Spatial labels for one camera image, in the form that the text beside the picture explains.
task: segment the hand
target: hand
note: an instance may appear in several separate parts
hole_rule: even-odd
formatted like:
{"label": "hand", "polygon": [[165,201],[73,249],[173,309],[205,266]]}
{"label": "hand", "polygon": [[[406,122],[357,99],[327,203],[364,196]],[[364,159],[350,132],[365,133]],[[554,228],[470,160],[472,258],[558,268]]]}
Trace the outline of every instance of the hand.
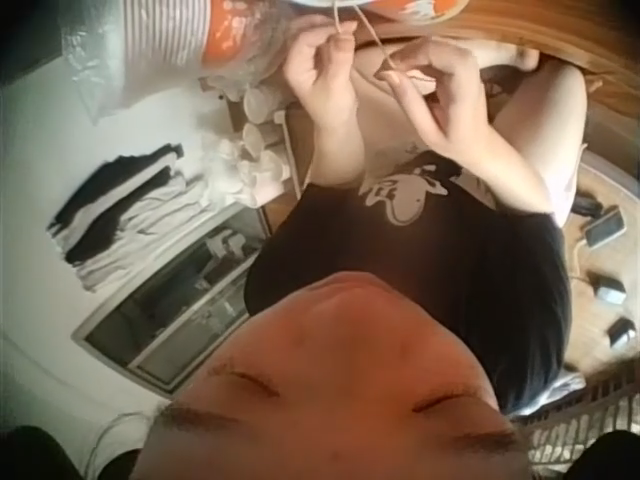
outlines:
{"label": "hand", "polygon": [[299,18],[284,64],[284,76],[316,131],[339,132],[356,121],[357,100],[351,84],[357,22],[341,24],[320,15]]}
{"label": "hand", "polygon": [[[376,74],[387,81],[418,135],[440,155],[464,167],[481,158],[491,136],[487,103],[475,56],[429,38],[394,52],[396,67]],[[404,72],[420,70],[436,81],[437,102],[425,102]]]}

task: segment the black t-shirt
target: black t-shirt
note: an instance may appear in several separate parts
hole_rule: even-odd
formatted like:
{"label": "black t-shirt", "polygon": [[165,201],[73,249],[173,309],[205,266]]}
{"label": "black t-shirt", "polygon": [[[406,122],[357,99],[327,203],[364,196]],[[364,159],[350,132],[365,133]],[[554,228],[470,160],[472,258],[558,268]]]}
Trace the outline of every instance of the black t-shirt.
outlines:
{"label": "black t-shirt", "polygon": [[503,412],[525,407],[566,349],[562,232],[549,215],[489,208],[460,178],[426,153],[364,192],[310,185],[249,272],[249,313],[336,272],[373,273],[466,343]]}

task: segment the eyebrow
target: eyebrow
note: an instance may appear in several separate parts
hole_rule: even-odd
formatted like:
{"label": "eyebrow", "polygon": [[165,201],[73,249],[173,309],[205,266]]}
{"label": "eyebrow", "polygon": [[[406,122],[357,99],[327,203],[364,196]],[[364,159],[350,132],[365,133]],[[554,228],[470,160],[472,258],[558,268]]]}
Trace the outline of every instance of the eyebrow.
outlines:
{"label": "eyebrow", "polygon": [[451,440],[454,448],[467,453],[504,455],[527,453],[527,444],[514,430],[460,435]]}
{"label": "eyebrow", "polygon": [[160,428],[181,432],[220,433],[244,426],[245,425],[236,418],[196,410],[195,408],[179,403],[172,403],[158,412],[153,421],[151,431]]}

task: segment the thread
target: thread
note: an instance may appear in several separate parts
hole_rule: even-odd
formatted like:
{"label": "thread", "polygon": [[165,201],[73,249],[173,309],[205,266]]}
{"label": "thread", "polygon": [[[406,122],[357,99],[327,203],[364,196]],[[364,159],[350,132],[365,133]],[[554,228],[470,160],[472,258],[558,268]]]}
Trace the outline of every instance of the thread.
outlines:
{"label": "thread", "polygon": [[[342,29],[340,28],[340,13],[338,11],[338,1],[339,0],[333,0],[333,21],[335,22],[335,25],[336,25],[336,31],[338,33],[342,33]],[[371,25],[371,22],[369,22],[369,19],[364,14],[362,9],[360,9],[360,7],[358,5],[353,5],[352,8],[355,10],[355,12],[358,15],[358,17],[360,17],[360,20],[364,24],[365,28],[369,31],[369,34],[371,35],[371,37],[373,37],[374,42],[376,42],[376,45],[380,49],[380,52],[382,53],[382,56],[384,57],[384,59],[387,62],[387,64],[393,70],[397,70],[398,67],[396,66],[396,64],[391,59],[391,55],[389,55],[389,52],[387,51],[387,49],[384,46],[384,43],[382,43],[382,40],[380,40],[380,37],[376,33],[375,28],[373,28],[373,25]],[[435,82],[435,80],[430,79],[430,78],[415,77],[413,75],[407,75],[407,76],[411,80],[417,80],[417,81],[420,81],[420,82],[427,82],[427,83]]]}

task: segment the smartphone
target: smartphone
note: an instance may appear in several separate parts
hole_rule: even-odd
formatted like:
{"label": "smartphone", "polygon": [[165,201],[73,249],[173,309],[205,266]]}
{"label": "smartphone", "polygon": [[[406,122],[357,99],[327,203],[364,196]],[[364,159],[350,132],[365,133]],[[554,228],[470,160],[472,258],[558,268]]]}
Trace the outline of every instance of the smartphone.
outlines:
{"label": "smartphone", "polygon": [[627,226],[619,207],[589,222],[584,229],[584,238],[589,248],[597,248],[622,235]]}

